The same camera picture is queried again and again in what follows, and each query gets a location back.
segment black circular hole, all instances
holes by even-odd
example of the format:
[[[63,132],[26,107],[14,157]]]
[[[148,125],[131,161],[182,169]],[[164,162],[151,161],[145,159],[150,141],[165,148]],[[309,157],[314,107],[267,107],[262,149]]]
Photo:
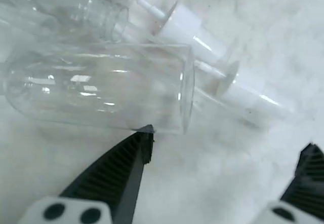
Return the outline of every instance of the black circular hole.
[[[282,218],[284,218],[286,220],[290,220],[292,222],[295,222],[294,215],[290,211],[288,211],[286,209],[283,209],[282,207],[273,208],[272,211],[276,215],[278,215],[278,216],[280,216],[280,217],[282,217]]]
[[[46,220],[55,220],[63,214],[64,210],[65,206],[61,203],[50,205],[44,211],[44,218]]]
[[[101,211],[97,208],[90,208],[85,210],[81,215],[81,222],[83,224],[96,223],[101,216]]]

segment transparent bottle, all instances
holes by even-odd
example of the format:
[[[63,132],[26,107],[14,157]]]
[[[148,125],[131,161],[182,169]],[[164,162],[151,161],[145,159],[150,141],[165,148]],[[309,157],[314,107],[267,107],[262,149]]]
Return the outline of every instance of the transparent bottle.
[[[10,59],[4,92],[24,115],[53,122],[184,133],[192,108],[190,47],[109,45]]]
[[[103,40],[119,39],[115,24],[128,20],[128,10],[108,0],[11,0],[18,8],[55,16],[69,32],[90,31]]]

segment plastic bottle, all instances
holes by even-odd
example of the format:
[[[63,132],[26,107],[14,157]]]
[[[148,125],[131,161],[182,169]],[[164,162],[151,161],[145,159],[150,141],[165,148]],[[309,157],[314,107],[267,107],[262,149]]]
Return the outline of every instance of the plastic bottle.
[[[90,31],[103,40],[119,39],[116,23],[127,22],[128,10],[108,0],[10,0],[20,9],[56,17],[69,32]]]
[[[54,46],[10,58],[8,102],[39,120],[181,134],[193,98],[193,55],[183,45]]]

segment white surface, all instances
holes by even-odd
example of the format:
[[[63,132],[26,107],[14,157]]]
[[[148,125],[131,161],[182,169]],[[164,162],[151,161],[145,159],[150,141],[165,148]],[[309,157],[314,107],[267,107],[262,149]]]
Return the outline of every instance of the white surface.
[[[164,10],[175,0],[148,0]],[[181,0],[269,79],[296,93],[307,117],[256,129],[206,105],[185,136],[159,136],[134,224],[249,223],[277,199],[309,141],[324,149],[324,0]],[[157,23],[152,21],[151,30]],[[0,223],[60,193],[128,132],[38,123],[0,101]]]

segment white fabric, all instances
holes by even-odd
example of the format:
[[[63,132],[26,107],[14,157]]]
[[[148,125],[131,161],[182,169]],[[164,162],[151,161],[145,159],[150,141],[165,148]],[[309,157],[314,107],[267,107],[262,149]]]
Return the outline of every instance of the white fabric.
[[[176,0],[148,0],[164,9]],[[306,118],[257,129],[222,109],[193,114],[185,136],[156,136],[134,224],[249,223],[293,177],[310,141],[324,150],[324,0],[181,0],[228,44],[232,60],[267,68],[272,82],[298,95]],[[151,30],[158,22],[148,17]],[[59,194],[79,173],[129,135],[36,123],[0,100],[0,223]]]

